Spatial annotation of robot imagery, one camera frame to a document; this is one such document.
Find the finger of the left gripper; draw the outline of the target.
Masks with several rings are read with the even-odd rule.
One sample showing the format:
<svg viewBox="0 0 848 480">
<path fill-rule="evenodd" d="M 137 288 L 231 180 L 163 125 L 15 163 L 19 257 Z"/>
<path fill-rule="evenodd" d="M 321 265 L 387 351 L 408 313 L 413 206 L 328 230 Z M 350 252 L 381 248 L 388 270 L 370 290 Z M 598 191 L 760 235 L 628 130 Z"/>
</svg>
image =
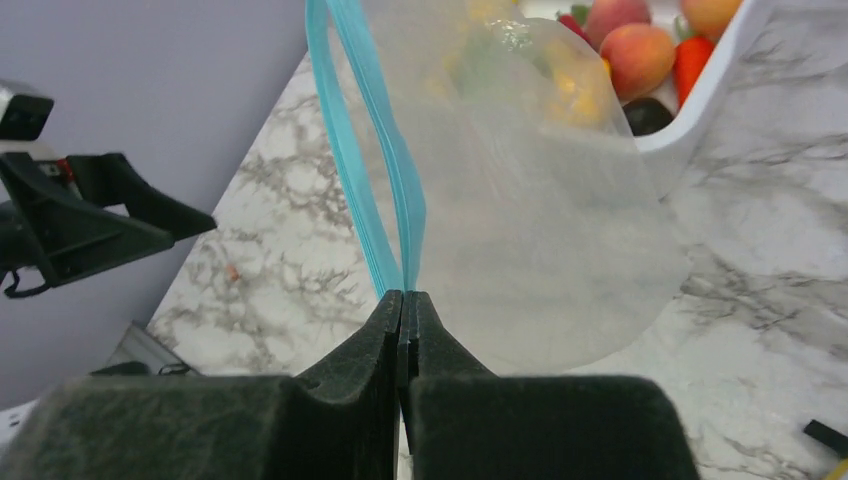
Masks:
<svg viewBox="0 0 848 480">
<path fill-rule="evenodd" d="M 60 161 L 24 152 L 1 155 L 1 280 L 21 287 L 21 271 L 37 270 L 40 289 L 72 283 L 174 246 L 162 229 L 82 199 Z"/>
<path fill-rule="evenodd" d="M 73 155 L 66 158 L 84 200 L 100 207 L 122 205 L 130 217 L 166 231 L 176 241 L 217 227 L 214 218 L 153 187 L 125 155 Z"/>
</svg>

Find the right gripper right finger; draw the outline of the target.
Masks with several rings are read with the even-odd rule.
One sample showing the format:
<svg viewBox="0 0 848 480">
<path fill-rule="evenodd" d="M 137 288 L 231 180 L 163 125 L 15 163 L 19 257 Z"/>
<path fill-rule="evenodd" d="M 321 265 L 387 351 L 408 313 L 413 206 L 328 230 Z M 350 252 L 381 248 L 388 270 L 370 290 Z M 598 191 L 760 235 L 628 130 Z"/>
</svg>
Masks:
<svg viewBox="0 0 848 480">
<path fill-rule="evenodd" d="M 416 479 L 695 479 L 677 411 L 653 381 L 506 377 L 405 294 L 398 364 Z"/>
</svg>

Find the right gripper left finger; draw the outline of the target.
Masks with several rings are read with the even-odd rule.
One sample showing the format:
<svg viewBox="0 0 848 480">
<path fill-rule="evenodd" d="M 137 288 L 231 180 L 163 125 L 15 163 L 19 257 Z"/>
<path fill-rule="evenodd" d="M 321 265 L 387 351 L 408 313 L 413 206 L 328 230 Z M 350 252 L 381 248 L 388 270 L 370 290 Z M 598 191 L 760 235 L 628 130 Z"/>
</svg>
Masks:
<svg viewBox="0 0 848 480">
<path fill-rule="evenodd" d="M 43 398 L 1 459 L 5 479 L 392 479 L 396 344 L 386 293 L 297 376 L 90 376 Z"/>
</svg>

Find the clear zip top bag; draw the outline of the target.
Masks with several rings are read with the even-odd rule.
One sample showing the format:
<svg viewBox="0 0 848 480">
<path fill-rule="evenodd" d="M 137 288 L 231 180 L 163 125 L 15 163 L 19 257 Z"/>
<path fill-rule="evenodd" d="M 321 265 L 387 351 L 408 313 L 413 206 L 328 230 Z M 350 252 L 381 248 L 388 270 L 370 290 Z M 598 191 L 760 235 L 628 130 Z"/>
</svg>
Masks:
<svg viewBox="0 0 848 480">
<path fill-rule="evenodd" d="M 551 121 L 549 45 L 510 1 L 310 1 L 328 141 L 378 293 L 422 291 L 499 374 L 630 345 L 689 273 L 625 121 Z"/>
</svg>

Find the peach orange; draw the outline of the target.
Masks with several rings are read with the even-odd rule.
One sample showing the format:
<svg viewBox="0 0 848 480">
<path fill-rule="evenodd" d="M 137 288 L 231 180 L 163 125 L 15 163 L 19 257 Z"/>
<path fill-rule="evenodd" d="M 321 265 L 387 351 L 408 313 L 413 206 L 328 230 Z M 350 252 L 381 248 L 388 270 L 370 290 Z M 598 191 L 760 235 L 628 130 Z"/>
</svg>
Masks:
<svg viewBox="0 0 848 480">
<path fill-rule="evenodd" d="M 694 33 L 718 40 L 741 4 L 742 0 L 681 0 L 680 8 Z"/>
</svg>

